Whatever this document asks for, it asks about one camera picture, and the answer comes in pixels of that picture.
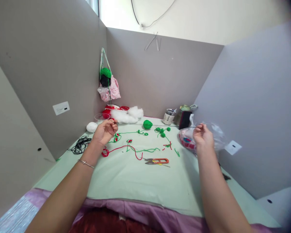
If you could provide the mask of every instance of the white cotton stuffing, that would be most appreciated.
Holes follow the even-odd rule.
[[[134,118],[141,119],[143,117],[143,109],[138,109],[137,106],[128,109],[128,114]]]
[[[116,119],[119,123],[137,123],[138,118],[128,115],[124,110],[111,110],[111,118]]]
[[[97,123],[95,122],[90,122],[88,123],[88,125],[86,126],[86,130],[89,131],[90,133],[95,132],[95,130],[97,129]]]

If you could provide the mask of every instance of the hand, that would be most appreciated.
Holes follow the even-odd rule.
[[[117,120],[105,120],[96,129],[92,143],[105,146],[118,131]]]
[[[193,131],[193,138],[196,142],[196,146],[207,148],[214,148],[214,141],[212,132],[209,131],[206,124],[199,124]]]

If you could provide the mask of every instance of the forearm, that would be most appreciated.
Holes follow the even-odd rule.
[[[90,144],[80,158],[96,166],[102,146]],[[93,168],[77,162],[52,192],[26,232],[68,232],[81,208],[91,181]]]
[[[212,232],[251,232],[251,227],[223,178],[213,148],[198,147],[202,200]]]

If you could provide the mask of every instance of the window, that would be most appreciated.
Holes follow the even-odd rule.
[[[99,17],[98,0],[85,0]]]

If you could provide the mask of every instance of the small green ball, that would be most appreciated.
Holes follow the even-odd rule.
[[[145,128],[145,129],[150,129],[151,127],[152,127],[152,122],[151,121],[149,121],[149,120],[145,120],[144,122],[143,122],[143,127]]]

